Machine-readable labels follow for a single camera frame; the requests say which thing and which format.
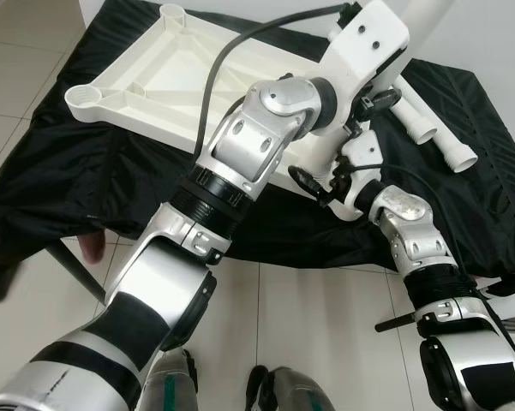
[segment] metal pole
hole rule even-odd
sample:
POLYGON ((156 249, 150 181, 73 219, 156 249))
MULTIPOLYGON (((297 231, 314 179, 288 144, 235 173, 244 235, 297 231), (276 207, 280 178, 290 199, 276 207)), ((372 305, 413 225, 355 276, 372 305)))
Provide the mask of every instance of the metal pole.
POLYGON ((55 240, 46 248, 59 264, 67 269, 78 282, 101 303, 105 304, 105 290, 86 270, 86 267, 70 252, 61 240, 55 240))

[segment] white pipe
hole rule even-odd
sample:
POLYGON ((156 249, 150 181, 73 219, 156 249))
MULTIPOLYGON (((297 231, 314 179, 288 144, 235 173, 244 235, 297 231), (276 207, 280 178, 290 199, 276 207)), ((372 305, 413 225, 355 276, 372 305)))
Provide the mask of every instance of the white pipe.
POLYGON ((308 141, 308 147, 312 149, 304 153, 298 164, 312 174, 316 181, 326 183, 337 150, 343 141, 347 140, 347 136, 348 134, 342 128, 327 135, 308 135, 305 139, 308 141))
POLYGON ((428 119, 438 128, 438 132, 433 137, 434 143, 444 154, 447 165, 455 173, 467 170, 478 160, 478 156, 466 144, 461 143, 455 134, 444 124, 443 121, 434 113, 428 104, 417 94, 417 92, 399 76, 394 81, 394 86, 402 91, 402 95, 417 111, 428 119))
POLYGON ((515 294, 508 297, 497 297, 488 301, 500 319, 515 318, 515 294))
POLYGON ((410 43, 405 51, 374 81, 374 93, 388 89, 404 70, 429 34, 440 23, 456 0, 412 0, 400 20, 410 31, 410 43))
POLYGON ((426 143, 434 137, 438 129, 419 111, 415 110, 408 101, 402 97, 393 107, 391 112, 400 120, 408 132, 408 135, 417 145, 426 143))

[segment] white tube fitting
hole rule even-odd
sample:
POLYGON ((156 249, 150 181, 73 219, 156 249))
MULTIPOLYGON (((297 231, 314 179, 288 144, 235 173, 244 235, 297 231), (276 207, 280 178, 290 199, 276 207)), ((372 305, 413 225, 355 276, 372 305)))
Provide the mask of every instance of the white tube fitting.
POLYGON ((434 124, 415 110, 405 98, 401 98, 391 107, 391 112, 404 124, 408 135, 417 145, 426 143, 436 135, 437 128, 434 124))
POLYGON ((402 95, 414 109, 428 117, 428 119, 438 128, 436 135, 433 137, 433 141, 444 154, 444 159, 453 172, 460 173, 474 165, 478 160, 478 156, 469 146, 458 140, 455 134, 453 134, 447 125, 441 121, 436 113, 434 113, 428 104, 402 76, 399 76, 394 81, 394 86, 402 91, 402 95))
POLYGON ((500 319, 515 317, 515 294, 508 297, 497 297, 489 300, 489 305, 499 315, 500 319))

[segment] tile floor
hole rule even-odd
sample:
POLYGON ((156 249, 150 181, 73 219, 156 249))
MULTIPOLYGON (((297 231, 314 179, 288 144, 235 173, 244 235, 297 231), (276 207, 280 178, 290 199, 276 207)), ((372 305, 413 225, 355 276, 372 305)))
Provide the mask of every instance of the tile floor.
MULTIPOLYGON (((76 0, 7 0, 0 8, 0 165, 83 34, 76 0)), ((80 257, 75 239, 65 243, 80 257)), ((132 241, 107 233, 106 283, 132 241)), ((435 410, 413 326, 383 334, 374 324, 410 302, 396 274, 375 265, 294 270, 226 259, 219 286, 189 343, 199 366, 202 410, 243 409, 257 362, 291 366, 325 389, 337 410, 435 410)), ((90 320, 99 304, 46 252, 24 264, 0 305, 0 384, 55 338, 90 320)))

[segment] black cloth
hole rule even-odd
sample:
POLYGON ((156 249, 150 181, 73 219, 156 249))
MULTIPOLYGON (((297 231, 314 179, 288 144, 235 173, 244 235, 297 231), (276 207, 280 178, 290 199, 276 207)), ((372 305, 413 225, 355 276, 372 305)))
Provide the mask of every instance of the black cloth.
MULTIPOLYGON (((191 12, 242 31, 254 23, 191 12)), ((77 122, 63 95, 91 82, 159 18, 159 6, 107 0, 33 114, 30 129, 0 172, 0 265, 12 265, 51 241, 104 227, 136 238, 188 171, 190 155, 105 122, 77 122)), ((326 39, 274 29, 257 39, 318 61, 326 39)), ((373 121, 385 163, 428 181, 442 198, 470 273, 515 274, 515 144, 477 78, 468 71, 413 61, 404 72, 446 125, 480 157, 453 174, 433 142, 416 146, 387 113, 373 121)), ((383 181, 422 196, 418 182, 384 171, 383 181)), ((438 212, 437 227, 446 235, 438 212)), ((315 202, 268 185, 233 237, 228 255, 293 267, 375 263, 394 268, 379 230, 345 223, 315 202)))

